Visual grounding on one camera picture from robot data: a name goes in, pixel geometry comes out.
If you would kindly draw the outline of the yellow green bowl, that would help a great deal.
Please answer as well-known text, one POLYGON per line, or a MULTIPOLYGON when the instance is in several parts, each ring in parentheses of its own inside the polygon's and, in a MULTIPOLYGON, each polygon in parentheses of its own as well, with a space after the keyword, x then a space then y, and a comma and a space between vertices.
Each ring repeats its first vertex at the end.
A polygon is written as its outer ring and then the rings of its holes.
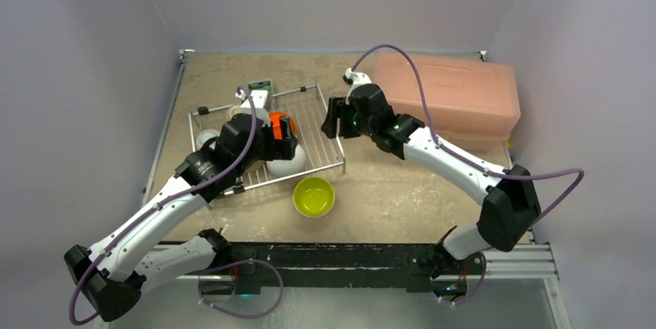
POLYGON ((300 180, 293 191, 295 209, 304 217, 320 218, 328 214, 336 202, 332 184, 318 176, 300 180))

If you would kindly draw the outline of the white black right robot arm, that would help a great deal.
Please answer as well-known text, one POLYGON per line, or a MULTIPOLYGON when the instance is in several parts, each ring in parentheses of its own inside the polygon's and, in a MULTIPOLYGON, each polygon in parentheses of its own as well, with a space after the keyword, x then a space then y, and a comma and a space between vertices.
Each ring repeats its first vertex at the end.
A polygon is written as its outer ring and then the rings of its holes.
POLYGON ((321 130, 331 139, 367 136, 380 150, 431 169, 481 206, 475 224, 456 228, 438 243, 434 261, 443 272, 455 271, 479 251, 512 251, 540 214, 532 182, 494 177, 488 162, 433 138, 417 118, 395 113, 375 84, 330 98, 321 130))

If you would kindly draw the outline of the beige speckled ceramic bowl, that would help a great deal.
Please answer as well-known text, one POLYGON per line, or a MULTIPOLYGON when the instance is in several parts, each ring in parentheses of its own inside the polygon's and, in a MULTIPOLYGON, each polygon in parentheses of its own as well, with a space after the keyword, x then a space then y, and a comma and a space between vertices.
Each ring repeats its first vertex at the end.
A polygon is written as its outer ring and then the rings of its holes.
POLYGON ((251 115, 251 109, 249 107, 242 107, 240 105, 233 105, 227 111, 227 118, 232 119, 235 115, 251 115))

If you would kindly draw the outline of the plain white bowl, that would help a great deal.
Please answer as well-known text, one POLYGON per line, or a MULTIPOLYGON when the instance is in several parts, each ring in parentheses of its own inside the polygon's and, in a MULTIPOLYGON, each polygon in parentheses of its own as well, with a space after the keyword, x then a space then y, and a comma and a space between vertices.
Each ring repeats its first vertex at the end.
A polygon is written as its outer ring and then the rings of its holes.
POLYGON ((204 129, 202 130, 195 138, 196 150, 201 150, 202 147, 210 142, 209 148, 215 150, 216 148, 216 137, 220 136, 220 132, 216 129, 204 129))

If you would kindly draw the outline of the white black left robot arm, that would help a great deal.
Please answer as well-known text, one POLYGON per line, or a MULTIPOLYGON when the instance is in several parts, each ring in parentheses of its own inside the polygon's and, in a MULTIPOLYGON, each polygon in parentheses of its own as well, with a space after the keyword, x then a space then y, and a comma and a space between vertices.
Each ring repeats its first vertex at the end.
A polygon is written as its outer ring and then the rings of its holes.
POLYGON ((263 122, 249 114, 235 115, 219 136, 208 139, 180 164, 160 193, 109 236, 90 247, 75 245, 64 256, 76 284, 69 303, 75 316, 83 294, 94 316, 113 321, 133 308, 142 295, 190 272, 220 274, 241 266, 231 243, 217 230, 197 236, 161 253, 152 249, 187 219, 237 183, 257 161, 291 160, 298 139, 288 118, 263 122))

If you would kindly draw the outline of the white orange bowl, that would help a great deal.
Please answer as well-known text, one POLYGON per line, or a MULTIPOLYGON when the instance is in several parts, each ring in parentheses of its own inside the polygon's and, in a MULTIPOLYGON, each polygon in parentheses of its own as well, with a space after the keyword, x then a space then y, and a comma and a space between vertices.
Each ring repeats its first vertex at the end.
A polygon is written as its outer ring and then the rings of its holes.
POLYGON ((301 145, 297 145, 292 159, 277 159, 268 161, 265 166, 274 178, 296 175, 305 170, 307 154, 301 145))

